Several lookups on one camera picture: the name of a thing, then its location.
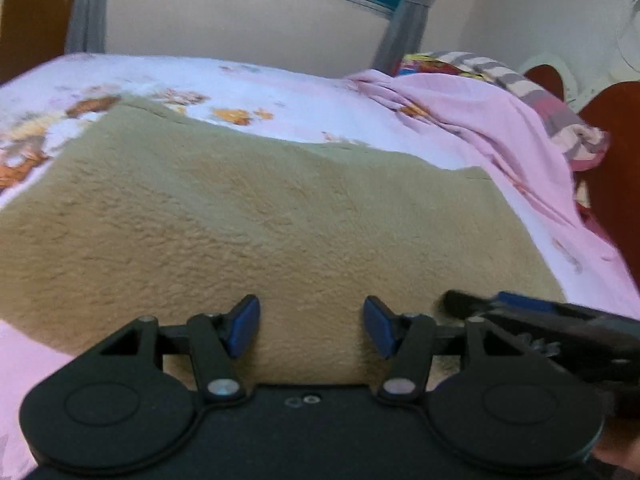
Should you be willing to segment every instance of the gray curtain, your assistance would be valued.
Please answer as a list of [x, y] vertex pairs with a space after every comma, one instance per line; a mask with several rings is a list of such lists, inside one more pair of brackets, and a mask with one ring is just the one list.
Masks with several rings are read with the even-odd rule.
[[107, 0], [74, 0], [65, 53], [104, 52]]
[[373, 60], [373, 68], [387, 74], [402, 60], [404, 54], [418, 52], [429, 7], [434, 0], [401, 0]]

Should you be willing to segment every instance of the blue gripper pad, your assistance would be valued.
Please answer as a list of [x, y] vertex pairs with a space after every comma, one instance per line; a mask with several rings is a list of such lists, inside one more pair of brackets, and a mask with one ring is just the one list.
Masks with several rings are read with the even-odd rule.
[[226, 353], [239, 358], [249, 346], [260, 323], [260, 301], [253, 296], [246, 304], [239, 304], [232, 312], [231, 329], [226, 340]]
[[499, 292], [496, 296], [491, 298], [490, 301], [499, 301], [500, 303], [504, 303], [508, 306], [514, 306], [524, 310], [556, 314], [556, 309], [552, 301], [537, 300], [535, 298], [521, 296], [520, 294], [514, 294], [513, 292]]
[[373, 340], [378, 353], [385, 359], [393, 357], [398, 352], [400, 341], [393, 335], [394, 319], [381, 310], [373, 301], [367, 298], [362, 310], [364, 327]]

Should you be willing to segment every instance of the pillow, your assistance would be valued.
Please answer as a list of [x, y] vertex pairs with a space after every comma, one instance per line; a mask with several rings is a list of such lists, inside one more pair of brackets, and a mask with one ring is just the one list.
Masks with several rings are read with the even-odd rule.
[[542, 86], [488, 57], [468, 52], [407, 54], [397, 76], [445, 73], [471, 77], [499, 86], [533, 108], [542, 118], [551, 141], [562, 151], [572, 171], [595, 168], [609, 147], [609, 134], [586, 124]]

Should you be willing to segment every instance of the headboard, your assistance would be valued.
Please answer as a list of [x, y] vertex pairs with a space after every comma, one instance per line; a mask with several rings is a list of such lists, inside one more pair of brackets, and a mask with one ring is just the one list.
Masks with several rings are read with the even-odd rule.
[[[564, 96], [562, 76], [551, 65], [533, 67], [525, 75], [556, 97]], [[576, 182], [587, 183], [592, 212], [640, 285], [640, 81], [605, 88], [578, 114], [607, 130], [611, 146], [597, 168], [575, 173]]]

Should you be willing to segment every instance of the beige towel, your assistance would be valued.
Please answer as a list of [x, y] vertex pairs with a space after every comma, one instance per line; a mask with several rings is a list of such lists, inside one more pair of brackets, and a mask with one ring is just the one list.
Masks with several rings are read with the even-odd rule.
[[450, 288], [562, 300], [487, 175], [264, 139], [136, 99], [0, 212], [0, 316], [78, 354], [130, 320], [263, 307], [249, 381], [372, 382], [366, 295], [433, 312]]

